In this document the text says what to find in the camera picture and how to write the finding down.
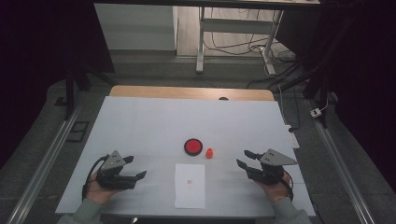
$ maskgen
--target aluminum rail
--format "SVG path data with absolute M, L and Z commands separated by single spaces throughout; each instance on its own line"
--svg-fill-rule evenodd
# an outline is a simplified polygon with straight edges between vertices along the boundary
M 78 98 L 76 101 L 77 106 L 75 111 L 70 116 L 69 120 L 64 121 L 59 131 L 56 133 L 54 140 L 52 141 L 49 149 L 44 155 L 43 160 L 38 165 L 38 168 L 35 170 L 32 179 L 26 186 L 20 200 L 12 211 L 11 216 L 8 218 L 7 223 L 23 223 L 26 219 L 30 209 L 33 206 L 33 203 L 35 202 L 35 198 L 37 197 L 42 186 L 44 185 L 50 169 L 52 168 L 53 163 L 55 163 L 55 160 L 58 157 L 62 146 L 64 145 L 64 141 L 66 140 L 67 135 L 73 127 L 73 123 L 82 108 L 82 103 L 84 102 L 86 95 L 86 92 L 80 92 L 78 94 Z
M 315 109 L 313 107 L 313 103 L 305 100 L 305 103 L 308 105 L 310 110 Z M 332 163 L 334 165 L 335 170 L 337 171 L 338 175 L 341 178 L 341 182 L 344 185 L 346 193 L 349 195 L 350 200 L 355 207 L 356 213 L 361 220 L 361 223 L 364 224 L 374 224 L 375 221 L 371 212 L 367 206 L 367 203 L 364 201 L 363 197 L 361 196 L 361 191 L 356 186 L 355 182 L 353 181 L 352 175 L 347 169 L 347 166 L 337 149 L 334 141 L 332 140 L 332 136 L 328 132 L 328 130 L 324 129 L 318 119 L 315 119 L 315 125 L 318 129 L 318 133 L 329 152 L 330 158 L 332 159 Z

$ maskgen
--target hand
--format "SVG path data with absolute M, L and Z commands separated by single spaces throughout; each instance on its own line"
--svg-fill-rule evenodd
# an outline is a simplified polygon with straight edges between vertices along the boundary
M 290 176 L 288 174 L 284 173 L 283 179 L 289 184 Z M 288 189 L 280 182 L 271 186 L 264 185 L 263 183 L 257 181 L 256 183 L 262 187 L 262 189 L 265 191 L 265 194 L 273 203 L 279 202 L 280 200 L 289 196 Z
M 96 182 L 97 172 L 91 175 L 90 183 L 88 184 L 86 198 L 90 199 L 99 204 L 106 204 L 111 196 L 123 191 L 123 189 L 103 189 L 100 187 L 98 182 Z

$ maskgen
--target wall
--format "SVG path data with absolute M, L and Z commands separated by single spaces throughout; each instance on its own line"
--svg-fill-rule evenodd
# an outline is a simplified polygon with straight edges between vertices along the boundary
M 95 4 L 109 49 L 177 48 L 177 7 Z

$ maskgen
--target cable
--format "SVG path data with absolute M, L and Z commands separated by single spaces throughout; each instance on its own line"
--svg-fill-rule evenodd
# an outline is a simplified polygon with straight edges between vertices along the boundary
M 320 111 L 326 109 L 327 105 L 329 104 L 329 98 L 326 98 L 326 105 L 320 109 Z
M 256 21 L 259 19 L 259 15 L 260 15 L 260 10 L 257 11 Z M 252 34 L 249 44 L 247 45 L 248 49 L 250 49 L 250 44 L 251 44 L 251 41 L 253 40 L 253 36 L 254 36 L 254 34 Z
M 271 53 L 270 58 L 273 59 L 276 63 L 295 63 L 295 62 L 297 62 L 297 60 L 296 60 L 295 58 L 288 58 L 288 60 L 285 60 L 285 59 L 282 59 L 282 58 L 279 56 L 281 53 L 283 53 L 283 52 L 288 52 L 288 51 L 291 51 L 291 50 L 286 49 L 286 50 L 280 51 L 280 52 L 277 54 L 277 57 L 276 57 L 276 56 L 274 55 L 274 52 L 270 49 L 270 53 Z
M 206 47 L 207 49 L 212 49 L 212 48 L 210 48 L 210 47 L 207 46 L 207 44 L 205 43 L 205 41 L 203 41 L 203 42 L 204 42 L 204 45 L 205 45 L 205 47 Z M 229 52 L 229 51 L 226 51 L 226 50 L 223 50 L 223 49 L 212 49 L 212 50 L 221 51 L 221 52 L 228 53 L 228 54 L 231 54 L 231 55 L 243 55 L 243 54 L 248 54 L 248 53 L 252 52 L 252 51 L 253 51 L 254 49 L 256 49 L 256 48 L 258 48 L 258 47 L 255 47 L 255 48 L 253 48 L 253 49 L 250 49 L 249 51 L 241 52 L 241 53 L 232 53 L 232 52 Z
M 293 129 L 297 130 L 301 126 L 301 121 L 300 121 L 300 107 L 298 106 L 298 103 L 297 103 L 297 94 L 296 94 L 296 86 L 295 85 L 293 87 L 293 92 L 294 92 L 294 103 L 296 103 L 296 108 L 297 108 L 297 120 L 298 120 L 297 128 L 293 128 Z
M 293 178 L 291 177 L 291 175 L 289 174 L 289 172 L 287 172 L 287 171 L 283 171 L 283 172 L 285 172 L 289 177 L 290 177 L 290 183 L 291 183 L 291 189 L 293 189 L 294 188 L 294 182 L 293 182 Z
M 274 173 L 272 173 L 271 171 L 268 171 L 268 170 L 266 170 L 266 169 L 262 169 L 262 171 L 263 171 L 266 175 L 271 175 L 272 177 L 276 178 L 277 181 L 279 181 L 281 184 L 283 184 L 283 186 L 285 186 L 285 188 L 288 190 L 290 200 L 293 201 L 293 198 L 294 198 L 293 189 L 292 189 L 292 187 L 290 186 L 290 184 L 287 183 L 287 182 L 283 179 L 283 176 L 282 176 L 282 177 L 279 177 L 279 176 L 275 175 Z M 291 175 L 290 175 L 288 172 L 286 172 L 286 174 L 288 174 L 288 176 L 290 177 L 290 181 L 291 181 L 291 183 L 292 183 Z
M 300 65 L 299 64 L 297 64 L 297 63 L 293 63 L 291 66 L 289 66 L 284 72 L 282 72 L 282 73 L 280 73 L 280 74 L 277 74 L 277 75 L 275 75 L 275 76 L 273 76 L 273 75 L 270 75 L 269 73 L 268 73 L 268 71 L 267 70 L 264 70 L 264 72 L 265 72 L 265 75 L 267 75 L 268 77 L 273 77 L 273 78 L 280 78 L 280 79 L 283 79 L 284 77 L 288 77 L 292 72 L 294 72 L 297 68 L 299 68 L 300 67 Z
M 286 77 L 290 76 L 295 70 L 297 70 L 300 67 L 300 65 L 298 63 L 294 63 L 292 64 L 289 68 L 292 68 L 287 74 L 283 75 L 282 77 L 279 77 L 278 80 L 276 80 L 275 82 L 271 83 L 268 85 L 267 90 L 269 90 L 273 85 L 280 83 L 283 79 L 285 79 Z
M 281 72 L 281 73 L 279 74 L 279 76 L 285 75 L 285 74 L 288 72 L 288 70 L 291 69 L 295 64 L 296 64 L 296 63 L 294 63 L 294 64 L 292 64 L 291 66 L 289 66 L 285 71 Z M 264 66 L 264 72 L 265 72 L 265 74 L 268 73 L 268 72 L 266 71 L 266 66 Z M 272 80 L 272 79 L 275 79 L 275 78 L 276 78 L 276 77 L 268 77 L 268 78 L 265 78 L 265 77 L 264 77 L 264 78 L 259 79 L 259 80 L 250 81 L 250 82 L 247 84 L 246 89 L 248 89 L 249 86 L 250 86 L 251 84 L 253 84 L 253 83 L 261 83 L 261 82 L 265 82 L 265 81 Z M 272 84 L 270 84 L 270 85 L 267 87 L 267 89 L 269 89 L 271 86 L 275 85 L 277 82 L 278 82 L 278 81 L 273 82 Z
M 251 42 L 250 41 L 249 42 L 245 42 L 245 43 L 242 43 L 242 44 L 235 44 L 235 45 L 228 45 L 228 46 L 217 46 L 215 44 L 215 40 L 214 40 L 214 37 L 213 37 L 213 32 L 211 32 L 211 33 L 212 33 L 213 46 L 215 46 L 215 48 L 217 48 L 217 49 L 228 49 L 228 48 L 233 48 L 233 47 L 239 47 L 239 46 L 243 46 L 243 45 L 246 45 L 246 44 L 256 43 L 256 42 L 268 39 L 268 38 L 263 38 L 263 39 L 258 39 L 258 40 L 254 40 L 254 41 L 251 41 Z
M 217 86 L 215 84 L 211 83 L 210 81 L 204 80 L 204 82 L 211 85 L 213 88 L 217 88 Z
M 283 115 L 282 90 L 280 89 L 279 84 L 277 84 L 277 86 L 279 87 L 279 93 L 280 93 L 280 110 L 281 110 L 281 112 L 282 112 L 282 119 L 283 119 L 283 122 L 286 124 L 285 116 Z
M 245 11 L 241 11 L 241 8 L 238 8 L 238 12 L 239 13 L 244 13 L 244 12 L 247 12 L 247 11 L 250 11 L 250 9 L 246 9 Z
M 94 181 L 94 180 L 90 181 L 90 178 L 91 178 L 91 175 L 92 175 L 93 170 L 95 169 L 95 167 L 97 166 L 97 164 L 98 164 L 99 162 L 101 162 L 101 161 L 105 162 L 109 157 L 110 157 L 109 155 L 105 155 L 104 157 L 101 157 L 99 160 L 97 160 L 97 161 L 95 162 L 95 164 L 94 164 L 93 167 L 91 168 L 90 172 L 88 173 L 87 179 L 85 180 L 85 184 L 84 184 L 84 186 L 82 186 L 82 192 L 81 192 L 81 194 L 82 194 L 82 200 L 84 200 L 85 195 L 87 195 L 88 185 L 89 185 L 92 181 Z

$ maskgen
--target red button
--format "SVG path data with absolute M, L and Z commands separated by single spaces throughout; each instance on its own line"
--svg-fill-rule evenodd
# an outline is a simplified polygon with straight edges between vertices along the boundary
M 190 156 L 199 155 L 202 151 L 202 147 L 201 141 L 195 138 L 187 140 L 187 142 L 184 144 L 184 150 Z

